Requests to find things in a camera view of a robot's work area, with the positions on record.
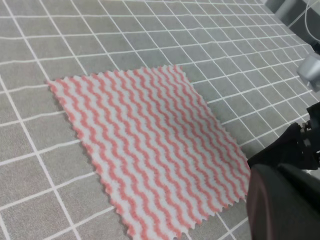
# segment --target cable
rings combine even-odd
[[[305,14],[304,14],[304,24],[305,24],[305,29],[307,30],[308,34],[316,41],[320,42],[320,40],[318,38],[316,38],[315,36],[313,36],[311,34],[311,32],[309,31],[308,29],[308,25],[307,25],[307,13],[308,13],[308,6],[309,6],[309,3],[310,3],[310,0],[308,0],[308,3],[306,4],[306,7],[305,7]]]
[[[300,15],[297,16],[296,19],[293,20],[293,21],[288,25],[288,28],[290,28],[293,24],[295,24],[296,21],[298,21],[298,20],[301,18],[301,16],[302,16],[303,14],[305,14],[305,12],[306,12],[309,8],[313,7],[313,6],[314,6],[315,4],[317,4],[318,2],[319,2],[319,1],[315,1],[315,2],[312,3],[308,8],[306,8],[306,10],[304,10],[302,13],[300,13]]]

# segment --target table surface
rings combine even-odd
[[[250,157],[320,99],[310,52],[255,0],[0,0],[0,239],[128,239],[47,80],[177,64]],[[245,204],[182,239],[250,239]]]

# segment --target grid square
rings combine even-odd
[[[281,37],[273,37],[272,41],[280,48],[289,47],[289,45]]]
[[[26,37],[58,35],[58,31],[49,17],[28,17],[16,20]]]
[[[0,75],[8,90],[45,83],[45,76],[36,62],[11,63],[0,66]]]
[[[13,15],[43,16],[46,15],[44,8],[38,0],[10,0],[6,1]]]
[[[246,40],[235,41],[234,44],[244,54],[251,54],[256,52]]]
[[[218,26],[212,21],[208,16],[194,16],[195,19],[204,27],[204,28],[217,28]]]
[[[164,26],[155,16],[138,16],[139,23],[146,31],[164,30]]]
[[[89,28],[81,17],[54,17],[53,21],[63,35],[90,33]]]
[[[0,62],[13,60],[31,60],[33,56],[22,39],[7,40],[0,39]]]
[[[175,39],[167,31],[150,32],[149,35],[151,36],[153,41],[159,46],[159,48],[178,46]]]
[[[291,106],[294,108],[294,110],[297,111],[297,113],[300,116],[308,113],[306,108],[309,106],[304,101],[302,101],[300,97],[297,96],[295,98],[292,98],[288,100],[288,102],[291,104]]]
[[[260,42],[262,42],[267,49],[269,50],[273,50],[273,49],[278,49],[279,47],[277,45],[275,45],[275,43],[271,40],[271,38],[261,38],[259,39]]]
[[[221,47],[215,42],[203,44],[202,47],[212,59],[222,58],[226,56]]]
[[[12,108],[6,94],[0,94],[0,124],[17,120],[14,109]]]
[[[297,94],[305,93],[307,90],[304,87],[303,83],[299,81],[299,79],[294,78],[286,81],[286,83],[292,88],[292,90]]]
[[[253,155],[255,155],[258,152],[260,152],[261,150],[263,150],[263,147],[261,146],[261,144],[257,140],[253,140],[253,141],[248,142],[247,144],[243,145],[241,147],[241,150],[244,152],[245,156],[249,159]],[[239,238],[239,240],[247,240],[247,239],[250,240],[250,238],[245,238],[245,239]]]
[[[236,15],[226,15],[224,17],[234,27],[244,26],[243,22],[241,22]]]
[[[270,132],[260,137],[259,141],[263,144],[263,146],[267,147],[277,139],[278,139],[278,136],[274,132]]]
[[[112,15],[132,15],[127,6],[122,1],[101,1],[104,8]]]
[[[219,15],[219,11],[212,4],[199,4],[199,6],[208,14],[208,15]]]
[[[227,232],[217,216],[209,216],[207,221],[190,229],[189,235],[192,239],[218,239]]]
[[[229,76],[228,78],[240,92],[247,91],[255,87],[243,73],[237,73]]]
[[[135,27],[135,22],[136,20],[132,20],[132,22],[126,22],[128,19],[131,19],[131,17],[123,17],[123,21],[117,22],[117,18],[113,18],[118,27],[125,32],[125,29],[122,29],[123,24],[128,24],[128,28],[134,28]],[[116,25],[113,23],[110,17],[108,16],[99,16],[99,17],[90,17],[87,16],[85,17],[86,22],[89,24],[90,28],[92,31],[96,34],[99,33],[117,33],[119,32],[118,28]]]
[[[11,239],[44,239],[69,227],[53,192],[1,212]]]
[[[148,5],[143,1],[127,1],[124,4],[128,6],[133,15],[153,15]]]
[[[218,9],[218,11],[221,13],[221,14],[233,14],[232,11],[230,11],[230,9],[226,6],[226,5],[223,5],[223,4],[213,4],[216,9]]]
[[[223,125],[227,132],[232,133],[236,142],[240,145],[254,138],[245,125],[239,120],[234,120]]]
[[[10,18],[0,18],[0,33],[1,37],[14,38],[20,37],[18,28],[15,22]]]
[[[121,33],[97,36],[108,53],[132,51],[132,47]]]
[[[29,141],[20,124],[0,127],[0,162],[32,152]]]
[[[265,51],[265,52],[260,52],[262,58],[266,61],[267,64],[269,65],[275,65],[279,64],[279,60],[273,55],[272,52],[270,51]]]
[[[238,18],[242,21],[246,26],[256,25],[256,23],[251,19],[253,16],[247,15],[239,15]]]
[[[102,189],[99,177],[93,175],[70,183],[58,192],[71,219],[77,223],[110,207]]]
[[[84,74],[74,58],[44,60],[41,64],[50,80]]]
[[[293,76],[298,76],[297,69],[298,67],[295,65],[294,62],[285,63],[284,66],[292,73]]]
[[[268,50],[263,44],[262,42],[260,42],[258,39],[249,39],[248,43],[257,51],[257,52],[261,52],[261,51],[266,51]]]
[[[228,38],[230,38],[230,40],[243,39],[243,37],[237,32],[237,30],[234,27],[224,28],[223,31],[228,36]]]
[[[188,10],[181,2],[168,2],[166,5],[175,15],[188,14]]]
[[[184,3],[183,4],[193,15],[206,14],[203,9],[197,3]]]
[[[242,53],[233,42],[221,42],[219,46],[226,52],[228,56],[241,55]]]
[[[214,23],[220,28],[230,27],[231,24],[226,20],[223,15],[212,15],[210,18],[214,21]]]
[[[241,95],[229,97],[226,99],[226,102],[239,117],[255,111],[248,101]]]
[[[10,16],[3,1],[0,1],[0,16]]]
[[[186,30],[183,30],[183,31],[172,31],[171,34],[181,46],[183,46],[183,45],[191,45],[191,44],[196,44],[197,43],[194,40],[194,38],[192,37],[192,35]]]
[[[199,62],[196,64],[207,79],[222,77],[224,74],[212,61]]]
[[[172,15],[170,9],[164,2],[147,2],[155,15]]]
[[[192,61],[181,47],[166,48],[162,51],[172,64],[184,64]]]
[[[182,71],[191,83],[205,80],[206,77],[200,72],[199,68],[193,63],[182,65]]]
[[[256,68],[264,68],[269,66],[266,61],[259,55],[259,53],[252,53],[246,55],[249,61],[256,67]]]
[[[258,90],[252,90],[243,94],[255,110],[260,110],[269,105],[268,101]]]
[[[114,71],[116,69],[107,55],[83,56],[78,59],[88,74]]]
[[[284,98],[272,86],[261,88],[260,92],[271,104],[276,104],[284,100]]]
[[[201,28],[201,25],[197,22],[197,20],[193,16],[183,15],[183,16],[178,16],[177,18],[185,26],[186,29]]]
[[[65,113],[43,116],[25,122],[38,150],[77,139]]]
[[[106,15],[105,10],[97,0],[72,0],[83,15]]]
[[[216,118],[222,123],[237,117],[223,100],[211,102],[208,104],[208,107],[211,109]]]
[[[2,183],[0,191],[5,193],[0,196],[1,206],[50,188],[48,179],[35,156],[1,166],[0,181]]]
[[[135,52],[114,53],[111,58],[121,70],[133,70],[141,68],[144,63],[140,60]]]
[[[28,40],[39,59],[71,56],[62,37],[38,37]]]
[[[300,98],[305,101],[308,106],[318,103],[318,101],[311,95],[310,92],[301,95]]]
[[[55,185],[93,171],[90,157],[81,143],[59,147],[41,155]]]
[[[159,16],[158,18],[168,30],[185,29],[175,16]]]
[[[80,225],[77,230],[83,240],[100,239],[129,240],[125,234],[127,229],[121,223],[121,218],[115,211],[109,211]]]
[[[269,84],[266,78],[258,70],[246,72],[245,75],[256,87],[261,87]]]
[[[248,129],[250,129],[255,137],[258,137],[271,130],[271,128],[257,113],[244,116],[241,120],[248,127]]]
[[[208,43],[212,41],[211,36],[204,29],[194,29],[189,31],[191,35],[198,41],[200,44]]]
[[[239,202],[235,202],[232,206],[229,205],[228,208],[219,214],[227,227],[232,229],[247,217],[246,203],[241,199]]]
[[[170,64],[160,50],[140,51],[138,54],[149,68]]]
[[[206,102],[220,98],[218,92],[211,86],[208,81],[197,82],[193,88],[200,94]]]
[[[152,39],[147,33],[126,33],[125,37],[131,43],[135,50],[154,49],[157,46],[153,43]]]
[[[273,129],[286,123],[285,119],[273,107],[263,109],[259,111],[259,114]]]
[[[255,67],[250,63],[245,55],[243,56],[234,56],[231,58],[232,61],[240,68],[241,71],[253,70]]]
[[[50,15],[79,15],[70,0],[42,0]]]
[[[260,27],[258,26],[251,26],[249,27],[249,29],[253,32],[253,34],[257,37],[257,38],[265,38],[268,37],[266,35],[266,33],[264,31],[261,30]]]
[[[227,35],[221,29],[213,28],[213,29],[207,29],[206,31],[217,42],[224,42],[224,41],[228,41],[229,40]]]
[[[278,110],[279,113],[281,113],[284,119],[287,120],[288,122],[299,117],[299,115],[287,102],[281,102],[275,105],[274,107],[275,109]]]
[[[293,48],[302,59],[309,55],[309,52],[307,52],[303,46],[295,46]]]
[[[288,57],[293,61],[301,59],[301,57],[298,56],[293,47],[285,48],[284,51],[288,55]]]
[[[274,53],[275,57],[280,60],[282,63],[290,62],[291,59],[286,55],[285,51],[283,49],[277,49],[273,50],[272,53]]]
[[[273,66],[272,68],[282,79],[289,79],[294,77],[294,75],[283,65]]]
[[[239,92],[226,77],[214,79],[210,82],[222,97],[237,94]]]
[[[69,46],[76,56],[104,53],[96,38],[92,36],[67,36]]]
[[[23,89],[10,95],[23,119],[63,110],[47,87]]]
[[[185,46],[183,47],[183,49],[186,52],[186,54],[188,54],[188,56],[195,62],[210,59],[210,57],[199,45]]]
[[[215,63],[221,68],[224,74],[235,74],[239,68],[230,60],[230,58],[216,59]]]
[[[228,5],[228,8],[235,14],[245,14],[244,11],[238,5]]]
[[[247,26],[239,27],[237,30],[245,39],[256,38],[256,36],[253,34],[252,31],[250,31],[250,29]]]
[[[260,72],[270,83],[282,81],[282,79],[276,74],[276,72],[271,67],[260,69]]]

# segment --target gray cutting mat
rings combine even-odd
[[[178,64],[250,157],[320,99],[311,51],[255,0],[0,0],[0,239],[128,239],[46,80]],[[245,202],[183,239],[250,239]]]

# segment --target striped cloth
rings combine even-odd
[[[250,171],[178,66],[50,81],[134,240],[171,240],[244,198]]]

